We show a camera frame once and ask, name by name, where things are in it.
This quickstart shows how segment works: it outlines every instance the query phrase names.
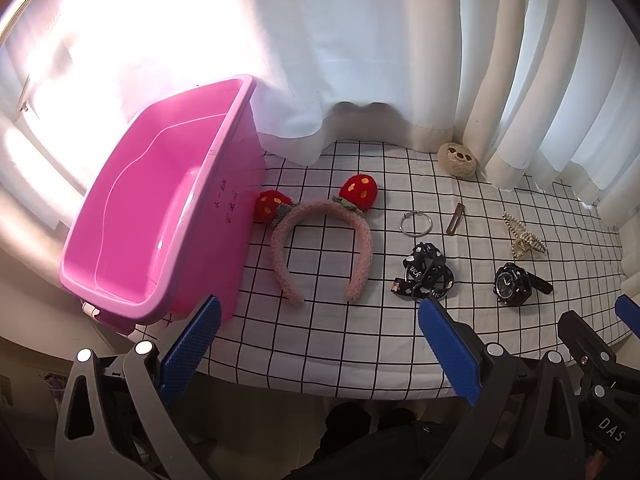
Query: black wristwatch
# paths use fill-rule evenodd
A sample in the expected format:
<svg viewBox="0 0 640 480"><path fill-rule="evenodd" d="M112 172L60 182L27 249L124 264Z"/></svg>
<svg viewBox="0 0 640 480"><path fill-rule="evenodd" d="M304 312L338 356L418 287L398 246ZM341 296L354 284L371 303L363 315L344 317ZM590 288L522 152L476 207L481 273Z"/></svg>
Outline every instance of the black wristwatch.
<svg viewBox="0 0 640 480"><path fill-rule="evenodd" d="M506 263L495 273L494 294L505 306L520 306L531 296L531 287L542 294L551 294L551 283L527 272L514 263Z"/></svg>

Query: white curtain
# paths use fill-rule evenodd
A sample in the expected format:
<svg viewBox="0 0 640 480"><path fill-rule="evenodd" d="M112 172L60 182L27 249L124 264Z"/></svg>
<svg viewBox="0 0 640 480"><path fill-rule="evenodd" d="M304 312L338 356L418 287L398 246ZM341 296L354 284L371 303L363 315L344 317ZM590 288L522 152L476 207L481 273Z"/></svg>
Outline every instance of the white curtain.
<svg viewBox="0 0 640 480"><path fill-rule="evenodd" d="M618 226L640 203L640 47L610 0L33 0L0 48L0 184L69 225L141 108L236 73L293 162L454 138L497 187L563 178ZM397 121L332 127L344 102Z"/></svg>

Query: gold hair claw clip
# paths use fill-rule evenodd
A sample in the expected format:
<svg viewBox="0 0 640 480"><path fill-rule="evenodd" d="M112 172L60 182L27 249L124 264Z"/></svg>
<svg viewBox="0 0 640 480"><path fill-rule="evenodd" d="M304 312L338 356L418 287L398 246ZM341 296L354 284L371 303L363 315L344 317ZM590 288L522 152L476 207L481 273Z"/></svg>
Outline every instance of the gold hair claw clip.
<svg viewBox="0 0 640 480"><path fill-rule="evenodd" d="M539 253L546 253L546 245L543 244L535 234L529 231L523 222L516 220L506 211L502 213L502 219L515 238L511 241L511 252L515 260L523 259L525 253L530 249L538 251Z"/></svg>

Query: plush toy face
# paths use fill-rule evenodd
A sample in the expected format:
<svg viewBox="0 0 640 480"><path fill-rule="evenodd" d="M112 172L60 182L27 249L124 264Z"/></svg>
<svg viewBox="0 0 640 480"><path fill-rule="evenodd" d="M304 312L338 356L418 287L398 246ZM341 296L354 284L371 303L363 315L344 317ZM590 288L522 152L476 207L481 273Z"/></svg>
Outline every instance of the plush toy face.
<svg viewBox="0 0 640 480"><path fill-rule="evenodd" d="M340 188L338 195L356 205L361 211L369 209L378 196L378 186L372 176L358 174L352 176Z"/></svg>
<svg viewBox="0 0 640 480"><path fill-rule="evenodd" d="M275 189L263 191L255 202L254 219L258 222L270 224L278 216L280 204L292 205L292 200Z"/></svg>
<svg viewBox="0 0 640 480"><path fill-rule="evenodd" d="M438 162L447 173L462 178L472 176L478 164L473 153L455 142L445 142L440 146Z"/></svg>

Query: pink fuzzy headband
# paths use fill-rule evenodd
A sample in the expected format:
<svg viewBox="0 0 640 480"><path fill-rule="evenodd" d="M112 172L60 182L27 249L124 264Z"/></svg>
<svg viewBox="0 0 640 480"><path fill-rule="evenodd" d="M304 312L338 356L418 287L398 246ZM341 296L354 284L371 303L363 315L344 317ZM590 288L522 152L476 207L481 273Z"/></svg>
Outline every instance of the pink fuzzy headband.
<svg viewBox="0 0 640 480"><path fill-rule="evenodd" d="M284 295L292 304L302 305L305 298L297 290L287 269L284 240L296 224L315 213L344 220L356 231L360 243L360 255L356 260L344 299L356 301L360 297L369 278L369 269L373 261L373 240L369 224L364 219L364 211L373 205L377 195L376 181L366 174L352 176L340 188L338 196L334 196L332 200L294 204L288 196L273 189L260 193L255 203L254 218L258 222L275 227L271 234L273 272Z"/></svg>

